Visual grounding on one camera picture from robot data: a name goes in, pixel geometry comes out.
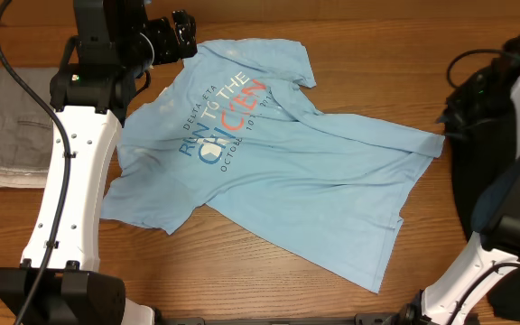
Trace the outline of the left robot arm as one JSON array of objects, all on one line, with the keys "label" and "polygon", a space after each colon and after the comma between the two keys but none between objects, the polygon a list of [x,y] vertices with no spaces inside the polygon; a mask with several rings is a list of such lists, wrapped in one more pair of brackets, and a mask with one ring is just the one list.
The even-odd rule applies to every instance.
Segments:
[{"label": "left robot arm", "polygon": [[149,19],[139,0],[74,4],[70,37],[40,106],[53,144],[37,221],[16,267],[0,268],[0,300],[19,324],[160,324],[124,282],[98,270],[107,171],[138,79],[195,55],[196,23],[183,10]]}]

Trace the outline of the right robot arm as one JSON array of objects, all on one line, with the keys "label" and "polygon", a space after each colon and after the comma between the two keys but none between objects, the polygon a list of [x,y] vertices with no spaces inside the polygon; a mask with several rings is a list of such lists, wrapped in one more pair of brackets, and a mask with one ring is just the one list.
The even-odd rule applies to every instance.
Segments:
[{"label": "right robot arm", "polygon": [[475,324],[483,298],[520,311],[520,35],[454,85],[440,115],[453,197],[467,244],[448,270],[393,315],[358,324]]}]

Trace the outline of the light blue printed t-shirt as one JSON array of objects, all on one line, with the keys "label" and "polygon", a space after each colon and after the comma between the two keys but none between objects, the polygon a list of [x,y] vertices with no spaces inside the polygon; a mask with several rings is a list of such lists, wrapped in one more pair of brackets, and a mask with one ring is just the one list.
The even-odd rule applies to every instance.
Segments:
[{"label": "light blue printed t-shirt", "polygon": [[299,42],[201,43],[173,83],[126,119],[122,172],[102,217],[172,233],[209,206],[377,293],[401,209],[444,139],[323,113],[304,94],[314,86]]}]

